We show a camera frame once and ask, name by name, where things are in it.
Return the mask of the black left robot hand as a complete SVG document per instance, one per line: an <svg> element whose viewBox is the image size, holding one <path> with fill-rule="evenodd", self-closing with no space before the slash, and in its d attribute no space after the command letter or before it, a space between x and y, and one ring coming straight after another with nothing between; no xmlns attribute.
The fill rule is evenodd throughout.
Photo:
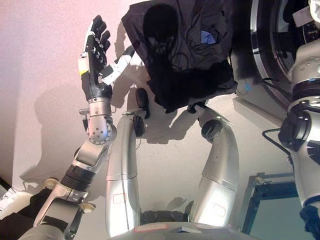
<svg viewBox="0 0 320 240"><path fill-rule="evenodd" d="M107 60L110 32L100 15L89 24L84 38L83 51L78 60L81 87L87 101L97 98L111 99L112 84L129 65L135 49L129 46L113 62Z"/></svg>

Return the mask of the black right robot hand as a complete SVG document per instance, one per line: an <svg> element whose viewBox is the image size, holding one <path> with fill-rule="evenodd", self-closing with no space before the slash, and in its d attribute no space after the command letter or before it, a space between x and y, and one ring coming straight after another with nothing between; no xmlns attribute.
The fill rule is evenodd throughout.
<svg viewBox="0 0 320 240"><path fill-rule="evenodd" d="M311 40L320 38L320 0L308 1L309 16L311 17L311 24L307 27L307 36Z"/></svg>

